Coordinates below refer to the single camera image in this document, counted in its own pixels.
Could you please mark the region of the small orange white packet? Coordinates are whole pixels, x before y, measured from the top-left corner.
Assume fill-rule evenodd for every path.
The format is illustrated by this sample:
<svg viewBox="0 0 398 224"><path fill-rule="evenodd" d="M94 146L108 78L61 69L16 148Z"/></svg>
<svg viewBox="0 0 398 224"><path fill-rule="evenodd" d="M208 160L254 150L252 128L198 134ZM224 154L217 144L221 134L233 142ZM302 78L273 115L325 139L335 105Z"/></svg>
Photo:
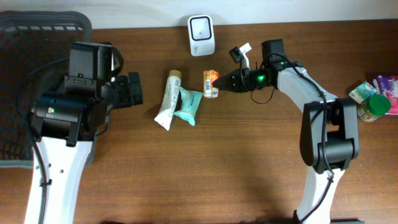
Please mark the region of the small orange white packet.
<svg viewBox="0 0 398 224"><path fill-rule="evenodd" d="M205 98L217 98L219 89L213 86L213 82L219 78L215 70L203 72L203 96Z"/></svg>

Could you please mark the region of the white shampoo tube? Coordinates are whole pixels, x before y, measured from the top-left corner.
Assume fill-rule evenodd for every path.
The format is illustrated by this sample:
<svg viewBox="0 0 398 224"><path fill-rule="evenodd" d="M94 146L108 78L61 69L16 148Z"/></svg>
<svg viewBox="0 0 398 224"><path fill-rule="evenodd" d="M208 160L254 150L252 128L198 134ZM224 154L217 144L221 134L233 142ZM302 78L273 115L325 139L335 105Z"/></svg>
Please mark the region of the white shampoo tube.
<svg viewBox="0 0 398 224"><path fill-rule="evenodd" d="M157 116L154 118L167 131L170 125L177 105L178 95L180 93L182 73L178 70L171 70L167 79L162 105Z"/></svg>

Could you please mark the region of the mint green wipes pack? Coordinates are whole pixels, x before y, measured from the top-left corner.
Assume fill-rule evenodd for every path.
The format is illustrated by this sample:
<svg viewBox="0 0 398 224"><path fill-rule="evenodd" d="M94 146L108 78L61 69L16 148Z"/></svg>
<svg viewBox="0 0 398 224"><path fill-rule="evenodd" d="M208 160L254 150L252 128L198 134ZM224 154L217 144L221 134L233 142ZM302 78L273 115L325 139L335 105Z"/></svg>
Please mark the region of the mint green wipes pack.
<svg viewBox="0 0 398 224"><path fill-rule="evenodd" d="M194 126L196 124L195 116L203 93L199 91L186 90L183 87L180 87L180 94L182 100L181 107L180 110L174 112L174 115L188 121L190 125Z"/></svg>

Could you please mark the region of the small teal tissue pack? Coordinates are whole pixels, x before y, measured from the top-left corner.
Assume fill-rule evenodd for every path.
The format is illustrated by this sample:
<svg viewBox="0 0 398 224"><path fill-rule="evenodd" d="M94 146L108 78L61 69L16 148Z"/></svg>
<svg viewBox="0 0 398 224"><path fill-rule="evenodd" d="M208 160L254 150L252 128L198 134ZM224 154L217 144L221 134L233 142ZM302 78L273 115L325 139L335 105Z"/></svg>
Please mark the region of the small teal tissue pack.
<svg viewBox="0 0 398 224"><path fill-rule="evenodd" d="M362 104L376 93L377 90L370 83L363 82L354 90L350 91L349 96L358 104Z"/></svg>

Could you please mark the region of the green lid jar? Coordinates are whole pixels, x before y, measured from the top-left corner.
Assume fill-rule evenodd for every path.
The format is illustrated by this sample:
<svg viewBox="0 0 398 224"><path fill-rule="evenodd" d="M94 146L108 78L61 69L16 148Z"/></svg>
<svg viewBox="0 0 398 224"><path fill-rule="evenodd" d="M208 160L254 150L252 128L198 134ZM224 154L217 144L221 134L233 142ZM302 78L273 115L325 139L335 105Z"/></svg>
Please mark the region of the green lid jar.
<svg viewBox="0 0 398 224"><path fill-rule="evenodd" d="M373 122L391 109L391 102L384 95L376 94L358 106L357 115L365 122Z"/></svg>

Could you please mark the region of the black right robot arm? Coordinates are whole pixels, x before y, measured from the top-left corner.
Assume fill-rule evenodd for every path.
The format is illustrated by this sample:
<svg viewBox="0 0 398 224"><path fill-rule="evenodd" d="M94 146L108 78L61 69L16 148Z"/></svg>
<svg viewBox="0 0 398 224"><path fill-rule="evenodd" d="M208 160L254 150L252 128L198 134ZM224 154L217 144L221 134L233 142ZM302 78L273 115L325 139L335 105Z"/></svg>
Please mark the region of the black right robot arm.
<svg viewBox="0 0 398 224"><path fill-rule="evenodd" d="M302 112L300 155L307 166L303 197L292 223L331 223L337 185L359 154L356 103L338 98L312 79L304 66L285 54L282 39L261 44L262 62L251 69L246 44L229 51L239 67L216 79L213 86L235 93L273 87L287 95Z"/></svg>

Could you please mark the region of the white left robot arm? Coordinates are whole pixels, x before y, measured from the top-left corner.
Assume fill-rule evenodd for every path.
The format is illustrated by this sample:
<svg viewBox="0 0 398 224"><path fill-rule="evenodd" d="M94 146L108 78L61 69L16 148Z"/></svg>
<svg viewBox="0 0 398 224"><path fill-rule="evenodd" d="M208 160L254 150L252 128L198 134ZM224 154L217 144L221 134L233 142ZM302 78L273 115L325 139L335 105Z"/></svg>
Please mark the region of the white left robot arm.
<svg viewBox="0 0 398 224"><path fill-rule="evenodd" d="M83 169L112 110L143 104L139 74L121 75L112 44L75 42L62 87L48 90L26 116L33 174L25 223L72 223Z"/></svg>

